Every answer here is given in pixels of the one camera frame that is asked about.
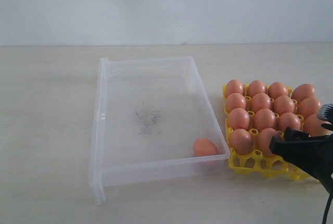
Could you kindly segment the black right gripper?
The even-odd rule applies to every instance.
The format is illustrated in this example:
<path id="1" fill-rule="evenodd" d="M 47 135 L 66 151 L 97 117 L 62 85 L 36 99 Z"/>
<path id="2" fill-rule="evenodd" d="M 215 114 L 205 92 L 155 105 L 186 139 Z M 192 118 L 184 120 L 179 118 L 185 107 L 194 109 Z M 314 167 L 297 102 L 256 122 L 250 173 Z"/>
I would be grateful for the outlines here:
<path id="1" fill-rule="evenodd" d="M 306 132 L 287 127 L 284 140 L 272 137 L 269 149 L 322 185 L 332 185 L 332 135 L 309 136 Z"/>

